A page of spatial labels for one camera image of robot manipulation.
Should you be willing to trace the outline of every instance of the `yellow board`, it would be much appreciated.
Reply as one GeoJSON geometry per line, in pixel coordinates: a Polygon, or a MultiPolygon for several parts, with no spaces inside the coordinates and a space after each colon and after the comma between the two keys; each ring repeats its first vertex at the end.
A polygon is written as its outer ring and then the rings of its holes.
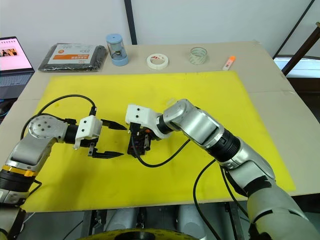
{"type": "MultiPolygon", "coordinates": [[[[162,113],[174,100],[186,98],[207,111],[226,129],[251,145],[274,169],[277,183],[286,191],[294,183],[271,137],[237,74],[231,71],[138,75],[57,76],[48,84],[37,110],[67,94],[82,94],[97,105],[97,117],[125,125],[128,104],[162,113]]],[[[81,98],[60,100],[46,113],[79,122],[90,111],[81,98]]],[[[81,211],[133,206],[191,203],[195,179],[213,158],[190,142],[171,162],[147,168],[127,155],[130,135],[125,130],[102,128],[98,150],[125,155],[112,159],[88,157],[88,149],[74,150],[56,143],[37,179],[43,182],[23,208],[28,212],[81,211]]],[[[185,141],[181,132],[152,141],[142,158],[156,164],[171,156],[185,141]]],[[[211,166],[197,187],[199,201],[230,199],[218,164],[211,166]]]]}

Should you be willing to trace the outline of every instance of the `blue pencil sharpener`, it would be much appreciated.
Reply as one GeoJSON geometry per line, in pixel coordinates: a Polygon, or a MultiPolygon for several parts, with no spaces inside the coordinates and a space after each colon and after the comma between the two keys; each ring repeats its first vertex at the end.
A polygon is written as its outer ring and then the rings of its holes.
{"type": "Polygon", "coordinates": [[[108,44],[112,63],[116,66],[126,65],[129,60],[121,35],[116,33],[109,34],[106,36],[106,42],[108,44]]]}

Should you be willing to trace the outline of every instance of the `table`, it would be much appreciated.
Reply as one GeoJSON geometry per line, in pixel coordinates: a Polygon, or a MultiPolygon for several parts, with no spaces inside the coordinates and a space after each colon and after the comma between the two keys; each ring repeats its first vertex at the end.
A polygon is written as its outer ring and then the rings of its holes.
{"type": "Polygon", "coordinates": [[[292,176],[296,191],[290,194],[320,193],[320,185],[317,184],[320,169],[320,124],[258,42],[131,45],[125,49],[129,56],[129,64],[125,66],[113,65],[108,55],[99,72],[36,72],[0,125],[0,164],[4,164],[19,141],[24,123],[33,115],[52,76],[218,71],[229,56],[235,55],[236,61],[231,70],[236,71],[242,80],[292,176]],[[189,63],[188,54],[193,47],[207,49],[208,58],[204,64],[189,63]],[[167,55],[168,67],[160,71],[148,68],[146,58],[152,53],[167,55]]]}

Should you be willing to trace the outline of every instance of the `marker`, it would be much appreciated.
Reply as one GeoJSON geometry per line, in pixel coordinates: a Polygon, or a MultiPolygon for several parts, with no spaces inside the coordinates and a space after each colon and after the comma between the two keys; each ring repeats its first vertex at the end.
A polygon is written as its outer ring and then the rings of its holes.
{"type": "Polygon", "coordinates": [[[236,60],[236,56],[229,57],[229,59],[226,61],[225,65],[223,66],[222,70],[228,71],[235,60],[236,60]]]}

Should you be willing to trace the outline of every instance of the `orange label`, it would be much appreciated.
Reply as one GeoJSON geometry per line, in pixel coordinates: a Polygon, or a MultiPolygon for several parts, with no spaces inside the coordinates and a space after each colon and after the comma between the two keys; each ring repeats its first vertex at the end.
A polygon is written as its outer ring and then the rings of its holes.
{"type": "Polygon", "coordinates": [[[71,59],[88,59],[89,54],[65,54],[65,55],[55,55],[54,60],[71,60],[71,59]]]}

